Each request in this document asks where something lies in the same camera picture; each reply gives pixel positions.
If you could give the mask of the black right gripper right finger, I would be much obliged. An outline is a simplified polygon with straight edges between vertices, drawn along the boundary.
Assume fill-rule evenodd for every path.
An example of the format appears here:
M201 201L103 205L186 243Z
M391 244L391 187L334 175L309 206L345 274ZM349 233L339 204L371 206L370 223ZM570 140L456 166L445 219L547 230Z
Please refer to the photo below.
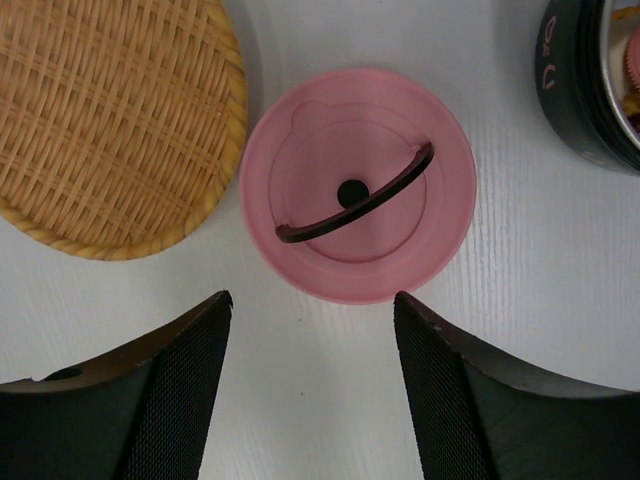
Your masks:
M525 362L406 292L394 328L425 478L638 478L638 393Z

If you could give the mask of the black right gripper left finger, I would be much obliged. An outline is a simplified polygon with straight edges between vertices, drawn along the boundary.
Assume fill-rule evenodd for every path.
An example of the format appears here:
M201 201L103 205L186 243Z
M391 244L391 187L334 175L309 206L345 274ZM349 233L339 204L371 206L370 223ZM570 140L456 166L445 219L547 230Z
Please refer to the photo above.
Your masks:
M220 291L98 357L2 384L2 478L198 478L232 308Z

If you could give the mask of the pink lunch box lid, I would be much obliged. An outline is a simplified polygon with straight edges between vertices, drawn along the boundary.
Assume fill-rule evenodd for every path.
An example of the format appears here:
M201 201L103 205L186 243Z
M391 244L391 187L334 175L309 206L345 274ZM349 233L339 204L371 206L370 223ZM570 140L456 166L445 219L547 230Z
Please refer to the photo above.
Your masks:
M312 296L372 304L453 259L471 224L469 141L429 90L386 70L313 77L283 95L245 146L241 205L268 265Z

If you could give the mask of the yellow flower cookie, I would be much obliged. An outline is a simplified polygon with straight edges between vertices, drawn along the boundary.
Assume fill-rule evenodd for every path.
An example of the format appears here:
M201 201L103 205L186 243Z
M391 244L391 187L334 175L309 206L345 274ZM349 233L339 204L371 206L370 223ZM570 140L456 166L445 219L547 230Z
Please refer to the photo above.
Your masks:
M614 0L612 2L612 21L620 21L639 14L639 1Z

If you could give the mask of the pink round sandwich cookie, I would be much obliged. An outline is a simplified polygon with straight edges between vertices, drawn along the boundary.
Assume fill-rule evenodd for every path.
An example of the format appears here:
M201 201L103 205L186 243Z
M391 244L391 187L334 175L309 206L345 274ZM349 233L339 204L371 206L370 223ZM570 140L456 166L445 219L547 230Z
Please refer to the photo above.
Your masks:
M636 90L640 85L639 38L630 37L625 51L625 67L629 80Z

